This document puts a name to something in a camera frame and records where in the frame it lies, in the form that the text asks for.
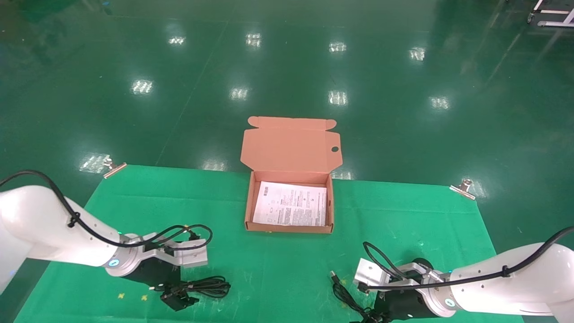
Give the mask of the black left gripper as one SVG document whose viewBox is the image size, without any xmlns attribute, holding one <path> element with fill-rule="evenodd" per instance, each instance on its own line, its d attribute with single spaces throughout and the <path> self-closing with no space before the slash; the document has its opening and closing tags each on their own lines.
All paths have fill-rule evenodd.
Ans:
<svg viewBox="0 0 574 323">
<path fill-rule="evenodd" d="M 145 284 L 150 288 L 175 286 L 181 282 L 181 268 L 156 257 L 137 259 L 128 266 L 120 277 Z M 184 310 L 199 302 L 199 298 L 192 297 L 188 292 L 182 291 L 163 292 L 160 300 L 174 311 Z"/>
</svg>

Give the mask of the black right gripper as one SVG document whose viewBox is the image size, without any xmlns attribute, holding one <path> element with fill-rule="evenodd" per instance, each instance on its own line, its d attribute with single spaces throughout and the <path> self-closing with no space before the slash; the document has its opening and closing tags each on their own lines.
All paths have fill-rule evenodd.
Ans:
<svg viewBox="0 0 574 323">
<path fill-rule="evenodd" d="M 350 323 L 389 323 L 394 320 L 431 319 L 435 314 L 416 290 L 378 292 L 370 317 Z"/>
</svg>

